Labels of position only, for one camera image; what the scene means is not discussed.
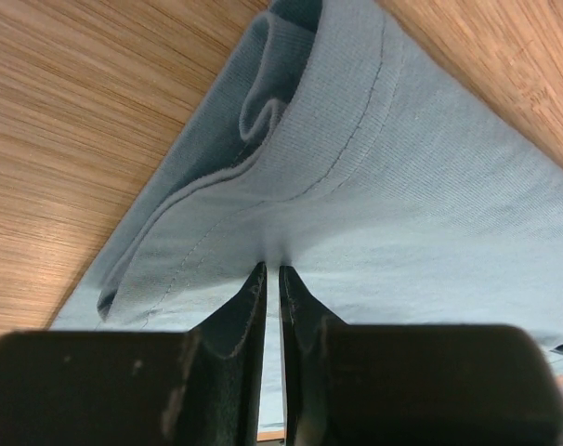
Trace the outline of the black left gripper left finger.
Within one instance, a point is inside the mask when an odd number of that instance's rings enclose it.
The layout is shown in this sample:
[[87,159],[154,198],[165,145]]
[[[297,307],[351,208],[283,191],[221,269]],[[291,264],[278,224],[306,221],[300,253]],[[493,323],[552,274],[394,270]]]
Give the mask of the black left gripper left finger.
[[187,332],[0,336],[0,445],[253,445],[267,270]]

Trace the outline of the teal blue t-shirt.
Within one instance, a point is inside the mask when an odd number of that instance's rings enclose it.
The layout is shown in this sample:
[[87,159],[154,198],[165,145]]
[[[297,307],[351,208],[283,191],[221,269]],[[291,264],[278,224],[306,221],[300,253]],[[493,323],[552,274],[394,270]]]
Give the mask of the teal blue t-shirt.
[[350,323],[506,323],[563,374],[563,169],[372,1],[275,1],[55,330],[178,331],[292,265]]

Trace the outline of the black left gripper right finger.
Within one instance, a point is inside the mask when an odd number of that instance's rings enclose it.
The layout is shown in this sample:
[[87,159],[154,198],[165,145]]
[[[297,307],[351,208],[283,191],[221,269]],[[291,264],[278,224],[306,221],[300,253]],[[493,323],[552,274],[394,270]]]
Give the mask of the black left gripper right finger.
[[563,395],[510,325],[341,320],[279,271],[289,445],[563,445]]

